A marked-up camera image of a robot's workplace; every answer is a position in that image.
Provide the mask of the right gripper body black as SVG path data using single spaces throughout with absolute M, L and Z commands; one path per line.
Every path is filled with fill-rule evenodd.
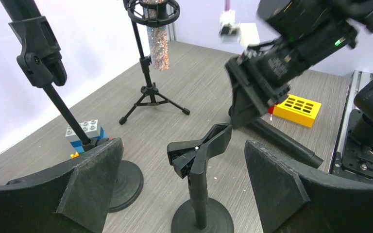
M 264 116 L 271 106 L 288 97 L 290 86 L 274 84 L 256 63 L 254 57 L 236 56 L 225 64 L 232 86 L 230 124 L 234 129 Z

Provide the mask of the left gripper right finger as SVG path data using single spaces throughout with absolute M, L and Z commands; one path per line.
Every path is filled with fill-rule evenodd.
M 266 233 L 373 233 L 373 183 L 320 171 L 257 141 L 247 170 Z

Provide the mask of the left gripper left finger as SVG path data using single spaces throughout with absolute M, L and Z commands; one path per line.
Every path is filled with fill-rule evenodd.
M 114 138 L 0 185 L 0 233 L 101 233 L 122 155 Z

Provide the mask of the black handheld microphone front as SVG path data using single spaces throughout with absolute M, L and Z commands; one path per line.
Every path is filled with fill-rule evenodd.
M 276 145 L 290 158 L 298 162 L 313 168 L 319 168 L 323 163 L 323 159 L 317 156 L 315 152 L 283 133 L 273 125 L 267 123 L 262 118 L 256 118 L 246 127 Z

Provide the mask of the black front microphone stand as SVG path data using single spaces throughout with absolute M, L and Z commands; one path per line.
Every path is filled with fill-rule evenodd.
M 232 135 L 229 123 L 215 124 L 198 140 L 171 142 L 167 155 L 175 173 L 187 178 L 189 200 L 176 210 L 171 222 L 173 233 L 232 233 L 234 224 L 228 210 L 207 190 L 207 167 L 212 157 L 225 152 Z

